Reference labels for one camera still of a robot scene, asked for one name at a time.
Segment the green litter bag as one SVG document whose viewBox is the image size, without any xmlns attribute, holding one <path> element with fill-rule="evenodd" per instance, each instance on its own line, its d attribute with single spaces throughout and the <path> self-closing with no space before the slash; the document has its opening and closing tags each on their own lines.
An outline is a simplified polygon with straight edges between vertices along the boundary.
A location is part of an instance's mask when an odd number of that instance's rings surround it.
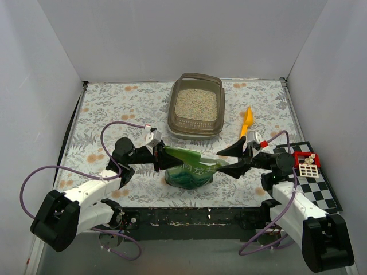
<svg viewBox="0 0 367 275">
<path fill-rule="evenodd" d="M 229 163 L 220 158 L 213 159 L 202 156 L 197 151 L 180 147 L 165 147 L 165 151 L 183 161 L 165 171 L 165 181 L 168 185 L 187 190 L 195 190 L 206 184 L 212 183 L 218 168 Z"/>
</svg>

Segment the orange plastic scoop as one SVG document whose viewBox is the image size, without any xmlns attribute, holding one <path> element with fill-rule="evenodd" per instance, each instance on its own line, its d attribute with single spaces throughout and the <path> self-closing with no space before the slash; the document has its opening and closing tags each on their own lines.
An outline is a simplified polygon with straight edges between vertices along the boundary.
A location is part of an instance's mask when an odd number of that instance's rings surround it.
<svg viewBox="0 0 367 275">
<path fill-rule="evenodd" d="M 253 122 L 254 122 L 254 118 L 253 118 L 252 108 L 248 107 L 244 114 L 244 122 L 241 128 L 240 138 L 246 135 L 248 128 L 253 125 Z"/>
</svg>

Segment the brown plastic litter box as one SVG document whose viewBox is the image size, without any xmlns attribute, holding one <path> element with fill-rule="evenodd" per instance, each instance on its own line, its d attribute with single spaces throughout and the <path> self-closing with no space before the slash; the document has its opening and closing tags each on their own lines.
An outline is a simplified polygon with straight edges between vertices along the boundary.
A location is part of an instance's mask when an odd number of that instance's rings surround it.
<svg viewBox="0 0 367 275">
<path fill-rule="evenodd" d="M 208 140 L 222 131 L 225 92 L 222 81 L 200 73 L 184 73 L 173 85 L 168 130 L 186 140 Z"/>
</svg>

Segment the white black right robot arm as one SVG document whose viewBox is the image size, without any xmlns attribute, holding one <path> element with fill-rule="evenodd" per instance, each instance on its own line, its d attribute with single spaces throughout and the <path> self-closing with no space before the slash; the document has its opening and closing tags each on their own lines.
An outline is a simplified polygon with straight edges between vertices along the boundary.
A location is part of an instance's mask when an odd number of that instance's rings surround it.
<svg viewBox="0 0 367 275">
<path fill-rule="evenodd" d="M 264 211 L 259 219 L 265 227 L 240 248 L 239 255 L 250 255 L 248 246 L 277 225 L 285 234 L 258 251 L 277 249 L 280 242 L 291 237 L 300 247 L 306 265 L 315 273 L 352 266 L 354 254 L 345 220 L 319 208 L 298 190 L 301 173 L 296 172 L 296 153 L 291 148 L 271 154 L 263 151 L 268 144 L 257 136 L 243 136 L 218 152 L 220 156 L 237 158 L 237 163 L 218 168 L 235 179 L 252 168 L 268 170 L 261 176 L 262 188 L 272 197 L 261 204 Z"/>
</svg>

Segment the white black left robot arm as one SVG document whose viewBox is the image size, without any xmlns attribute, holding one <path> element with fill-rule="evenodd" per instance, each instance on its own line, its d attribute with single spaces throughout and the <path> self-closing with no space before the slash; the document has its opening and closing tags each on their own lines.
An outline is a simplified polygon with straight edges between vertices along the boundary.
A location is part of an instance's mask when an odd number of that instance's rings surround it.
<svg viewBox="0 0 367 275">
<path fill-rule="evenodd" d="M 66 192 L 49 192 L 31 224 L 30 231 L 55 251 L 66 249 L 74 238 L 93 227 L 125 229 L 139 216 L 128 214 L 107 195 L 125 186 L 135 171 L 134 164 L 153 164 L 155 171 L 183 163 L 168 153 L 163 142 L 136 148 L 129 138 L 115 143 L 112 159 L 101 176 Z"/>
</svg>

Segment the black white checkerboard plate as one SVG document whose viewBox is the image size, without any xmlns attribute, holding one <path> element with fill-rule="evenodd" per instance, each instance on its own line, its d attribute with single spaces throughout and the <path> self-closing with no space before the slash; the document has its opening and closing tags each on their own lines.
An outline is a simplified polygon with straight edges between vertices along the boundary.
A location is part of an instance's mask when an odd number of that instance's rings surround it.
<svg viewBox="0 0 367 275">
<path fill-rule="evenodd" d="M 309 142 L 291 143 L 290 147 L 291 154 L 294 151 L 314 153 L 314 149 Z M 287 144 L 276 145 L 273 152 L 288 152 Z M 300 176 L 298 167 L 295 168 L 295 171 L 298 178 L 298 189 L 302 190 L 302 193 L 308 200 L 329 214 L 335 214 L 343 210 L 327 176 L 321 168 L 318 169 L 318 178 Z"/>
</svg>

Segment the floral patterned table mat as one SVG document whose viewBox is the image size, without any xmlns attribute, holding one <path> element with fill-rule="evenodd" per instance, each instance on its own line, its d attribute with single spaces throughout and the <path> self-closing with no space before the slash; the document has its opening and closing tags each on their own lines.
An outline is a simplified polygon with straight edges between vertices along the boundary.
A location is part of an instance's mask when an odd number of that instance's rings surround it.
<svg viewBox="0 0 367 275">
<path fill-rule="evenodd" d="M 225 80 L 225 117 L 222 132 L 211 140 L 190 141 L 174 137 L 167 129 L 171 82 L 90 84 L 79 110 L 76 126 L 63 164 L 66 170 L 57 187 L 67 191 L 98 175 L 106 167 L 107 153 L 122 137 L 142 144 L 141 126 L 159 130 L 168 146 L 198 151 L 214 158 L 216 153 L 236 142 L 244 114 L 252 108 L 252 129 L 270 141 L 267 151 L 287 141 L 298 142 L 287 96 L 280 81 Z M 196 190 L 169 186 L 162 172 L 151 165 L 134 166 L 130 182 L 109 197 L 123 207 L 230 207 L 259 206 L 268 198 L 262 190 L 261 170 L 253 169 L 240 179 L 217 173 L 212 183 Z"/>
</svg>

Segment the red white small bracket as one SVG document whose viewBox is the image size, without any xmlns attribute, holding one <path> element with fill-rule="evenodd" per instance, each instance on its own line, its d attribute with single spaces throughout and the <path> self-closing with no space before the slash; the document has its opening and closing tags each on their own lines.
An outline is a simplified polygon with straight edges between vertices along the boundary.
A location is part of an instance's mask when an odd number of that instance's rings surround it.
<svg viewBox="0 0 367 275">
<path fill-rule="evenodd" d="M 293 154 L 294 169 L 298 169 L 301 177 L 318 178 L 321 167 L 316 153 L 295 151 Z"/>
</svg>

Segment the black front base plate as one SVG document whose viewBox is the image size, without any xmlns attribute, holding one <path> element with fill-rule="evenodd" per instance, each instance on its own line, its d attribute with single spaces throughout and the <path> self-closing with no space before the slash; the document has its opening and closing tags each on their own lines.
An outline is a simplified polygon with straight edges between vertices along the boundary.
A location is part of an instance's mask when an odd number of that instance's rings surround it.
<svg viewBox="0 0 367 275">
<path fill-rule="evenodd" d="M 123 233 L 137 241 L 249 240 L 270 223 L 264 207 L 125 208 Z"/>
</svg>

